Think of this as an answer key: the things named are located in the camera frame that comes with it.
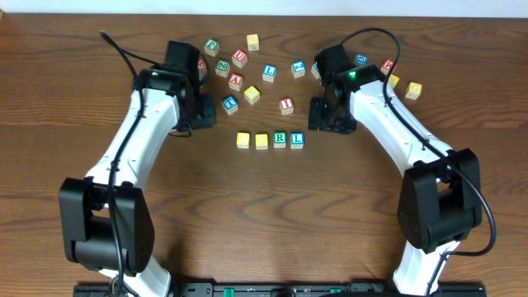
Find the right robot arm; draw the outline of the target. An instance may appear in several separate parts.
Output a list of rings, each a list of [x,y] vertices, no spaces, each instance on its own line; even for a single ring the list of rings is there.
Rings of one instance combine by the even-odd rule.
[[[403,177],[397,219],[406,245],[392,276],[399,293],[439,291],[446,260],[482,222],[479,161],[428,131],[374,65],[315,64],[325,88],[310,102],[309,128],[350,134],[365,126]]]

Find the yellow C block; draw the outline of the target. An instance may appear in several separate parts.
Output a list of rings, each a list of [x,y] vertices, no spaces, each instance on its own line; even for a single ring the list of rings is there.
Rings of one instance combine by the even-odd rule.
[[[251,135],[248,132],[238,132],[236,145],[238,149],[248,149],[250,147]]]

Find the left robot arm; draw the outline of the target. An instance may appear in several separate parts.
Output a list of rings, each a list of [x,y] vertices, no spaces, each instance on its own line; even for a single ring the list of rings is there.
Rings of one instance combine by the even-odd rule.
[[[154,228],[144,198],[167,136],[215,123],[197,71],[147,68],[134,82],[129,110],[98,163],[59,189],[64,253],[70,262],[113,279],[128,296],[166,296],[171,274],[153,256]]]

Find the yellow O block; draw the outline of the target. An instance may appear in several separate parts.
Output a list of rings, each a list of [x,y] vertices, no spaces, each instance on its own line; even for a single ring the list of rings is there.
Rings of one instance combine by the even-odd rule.
[[[255,135],[256,150],[266,150],[269,146],[268,134],[260,133]]]

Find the green R block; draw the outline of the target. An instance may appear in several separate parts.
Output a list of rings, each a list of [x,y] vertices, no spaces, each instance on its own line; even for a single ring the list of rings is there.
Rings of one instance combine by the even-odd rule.
[[[287,145],[287,133],[275,132],[273,134],[273,147],[275,149],[284,149]]]

